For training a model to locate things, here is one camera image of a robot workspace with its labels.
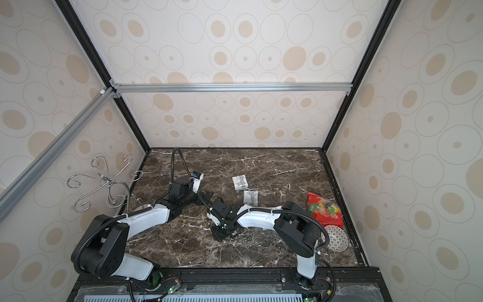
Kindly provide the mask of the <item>white lift-off box base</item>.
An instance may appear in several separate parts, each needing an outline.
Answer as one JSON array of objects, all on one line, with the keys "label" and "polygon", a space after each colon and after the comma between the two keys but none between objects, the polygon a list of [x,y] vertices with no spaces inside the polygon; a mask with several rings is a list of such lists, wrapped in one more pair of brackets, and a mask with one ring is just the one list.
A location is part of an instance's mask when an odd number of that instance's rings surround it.
[{"label": "white lift-off box base", "polygon": [[244,191],[244,204],[249,206],[258,206],[259,205],[259,192],[252,191],[252,190],[245,190]]}]

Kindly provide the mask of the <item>white gift box grey bow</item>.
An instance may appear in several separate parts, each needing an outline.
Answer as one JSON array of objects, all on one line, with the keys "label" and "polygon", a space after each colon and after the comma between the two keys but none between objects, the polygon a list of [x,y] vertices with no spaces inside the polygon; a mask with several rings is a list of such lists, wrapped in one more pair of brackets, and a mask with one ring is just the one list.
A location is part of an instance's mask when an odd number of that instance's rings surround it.
[{"label": "white gift box grey bow", "polygon": [[235,191],[240,191],[240,190],[243,191],[249,188],[249,184],[245,175],[234,176],[232,177],[232,181],[233,181]]}]

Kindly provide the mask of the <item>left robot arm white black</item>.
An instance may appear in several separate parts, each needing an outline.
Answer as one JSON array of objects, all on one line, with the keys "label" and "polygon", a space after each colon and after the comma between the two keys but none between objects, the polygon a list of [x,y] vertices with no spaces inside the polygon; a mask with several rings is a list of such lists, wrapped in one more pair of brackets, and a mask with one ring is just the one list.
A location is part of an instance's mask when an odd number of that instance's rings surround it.
[{"label": "left robot arm white black", "polygon": [[98,215],[89,225],[71,255],[74,270],[78,274],[136,279],[152,283],[160,276],[159,268],[144,258],[126,253],[127,242],[132,237],[158,225],[168,223],[191,204],[211,204],[212,191],[193,191],[192,179],[181,182],[169,190],[168,197],[155,200],[132,214],[119,216]]}]

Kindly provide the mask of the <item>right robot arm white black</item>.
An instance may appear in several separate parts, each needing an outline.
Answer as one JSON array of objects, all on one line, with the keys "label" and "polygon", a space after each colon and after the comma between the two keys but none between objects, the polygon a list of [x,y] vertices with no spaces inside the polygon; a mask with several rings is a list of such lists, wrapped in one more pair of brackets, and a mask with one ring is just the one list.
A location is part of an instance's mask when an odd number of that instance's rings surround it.
[{"label": "right robot arm white black", "polygon": [[315,277],[318,255],[330,243],[325,227],[299,205],[261,208],[245,204],[230,206],[221,199],[208,206],[207,217],[214,223],[214,238],[221,242],[238,229],[258,228],[277,233],[297,255],[297,272],[307,280]]}]

